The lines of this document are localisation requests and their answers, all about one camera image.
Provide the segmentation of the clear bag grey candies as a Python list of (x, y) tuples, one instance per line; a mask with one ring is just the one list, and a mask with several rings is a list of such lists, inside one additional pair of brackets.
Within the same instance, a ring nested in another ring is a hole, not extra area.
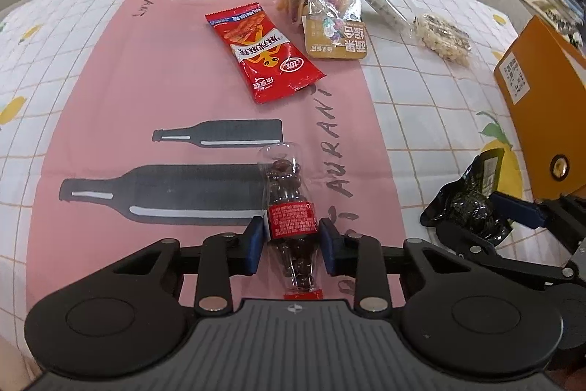
[(381, 19), (402, 35), (412, 36), (414, 34), (413, 25), (408, 19), (396, 9), (388, 0), (364, 0), (371, 8), (381, 16)]

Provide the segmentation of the orange cardboard box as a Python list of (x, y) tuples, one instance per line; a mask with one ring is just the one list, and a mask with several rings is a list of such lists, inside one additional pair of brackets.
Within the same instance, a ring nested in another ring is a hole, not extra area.
[(533, 17), (494, 70), (512, 116), (533, 196), (583, 198), (585, 56)]

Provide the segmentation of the clear bag assorted snacks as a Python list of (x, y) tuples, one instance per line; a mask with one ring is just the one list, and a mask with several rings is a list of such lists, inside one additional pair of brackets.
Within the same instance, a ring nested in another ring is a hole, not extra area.
[(361, 0), (278, 0), (277, 8), (304, 34), (314, 59), (364, 59), (366, 25)]

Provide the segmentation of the puffed rice cracker pack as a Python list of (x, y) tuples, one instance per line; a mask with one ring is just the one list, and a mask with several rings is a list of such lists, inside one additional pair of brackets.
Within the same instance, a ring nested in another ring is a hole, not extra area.
[(417, 38), (440, 58), (461, 66), (470, 64), (472, 51), (469, 35), (441, 16), (418, 14), (413, 22)]

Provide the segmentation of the pink checked tablecloth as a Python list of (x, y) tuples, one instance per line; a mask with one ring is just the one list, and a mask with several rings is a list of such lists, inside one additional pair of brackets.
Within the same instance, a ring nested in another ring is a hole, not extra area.
[(484, 149), (530, 197), (522, 148), (493, 75), (515, 39), (509, 18), (475, 0), (390, 0), (425, 10), (472, 41), (468, 66), (405, 40), (370, 8), (357, 62), (256, 104), (205, 18), (261, 4), (295, 44), (276, 0), (34, 0), (1, 25), (1, 334), (26, 345), (42, 297), (164, 237), (195, 245), (226, 230), (200, 223), (195, 196), (160, 190), (170, 165), (255, 164), (260, 140), (215, 140), (220, 121), (269, 119), (299, 146), (319, 216), (387, 244), (427, 238), (426, 204)]

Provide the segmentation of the black snack packet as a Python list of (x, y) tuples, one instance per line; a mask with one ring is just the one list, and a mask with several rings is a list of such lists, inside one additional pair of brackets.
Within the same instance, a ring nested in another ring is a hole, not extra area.
[(501, 244), (512, 232), (512, 226), (497, 211), (490, 196), (497, 191), (504, 154), (503, 148), (494, 148), (477, 155), (461, 178), (440, 188), (421, 213), (420, 223), (437, 228), (448, 221), (493, 246)]

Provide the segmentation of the cola bottle candy container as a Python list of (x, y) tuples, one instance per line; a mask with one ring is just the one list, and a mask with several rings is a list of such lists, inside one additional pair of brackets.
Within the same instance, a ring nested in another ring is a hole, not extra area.
[(315, 266), (318, 219), (302, 177), (298, 145), (281, 142), (263, 147), (258, 167), (264, 179), (263, 205), (268, 243), (282, 274), (286, 300), (321, 300)]

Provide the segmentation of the red snack packet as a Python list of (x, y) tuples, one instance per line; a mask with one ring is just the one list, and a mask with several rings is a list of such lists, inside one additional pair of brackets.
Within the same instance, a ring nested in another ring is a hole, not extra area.
[(235, 57), (257, 104), (286, 98), (325, 77), (261, 4), (218, 11), (205, 19)]

